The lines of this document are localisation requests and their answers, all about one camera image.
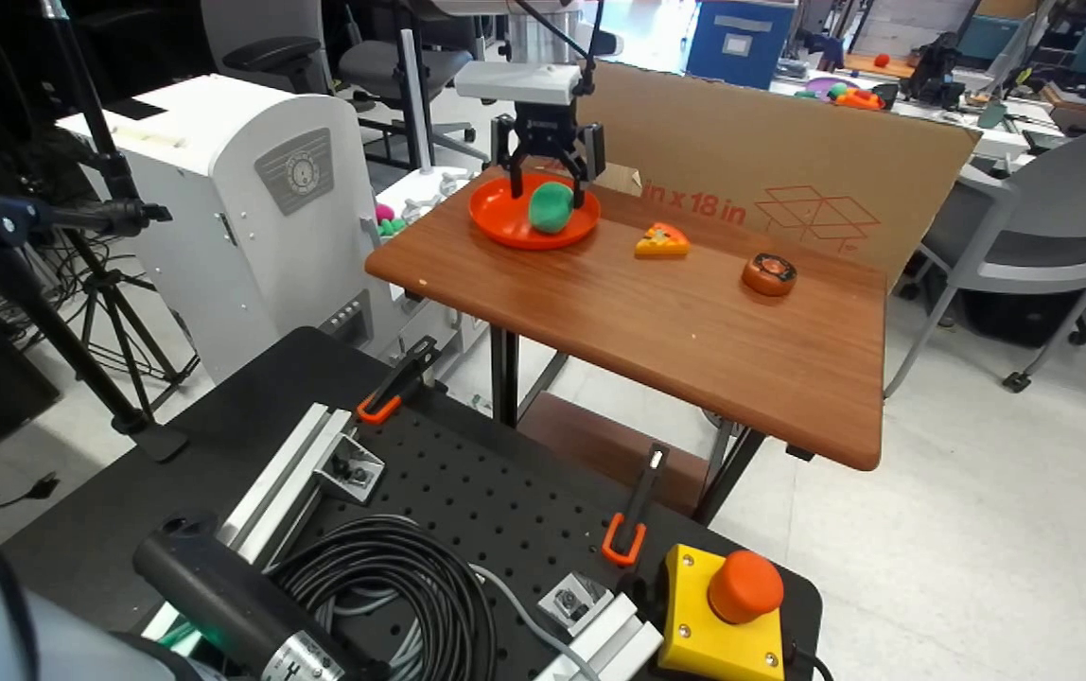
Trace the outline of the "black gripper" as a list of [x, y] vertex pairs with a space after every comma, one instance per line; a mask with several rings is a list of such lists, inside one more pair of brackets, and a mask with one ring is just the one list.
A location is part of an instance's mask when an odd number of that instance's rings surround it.
[[570, 207], [583, 207], [586, 183], [605, 172], [605, 129], [579, 125], [570, 106], [518, 104], [490, 123], [490, 158], [507, 167], [509, 198], [521, 198], [521, 158], [560, 158], [570, 173]]

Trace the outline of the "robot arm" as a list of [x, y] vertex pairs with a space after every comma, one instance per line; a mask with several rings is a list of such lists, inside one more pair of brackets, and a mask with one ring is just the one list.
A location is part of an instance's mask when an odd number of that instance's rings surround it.
[[432, 0], [455, 21], [504, 21], [507, 55], [458, 69], [455, 93], [482, 104], [509, 104], [490, 123], [490, 162], [521, 192], [531, 158], [552, 158], [570, 177], [570, 204], [605, 172], [605, 129], [579, 123], [579, 99], [595, 93], [595, 40], [579, 36], [576, 0]]

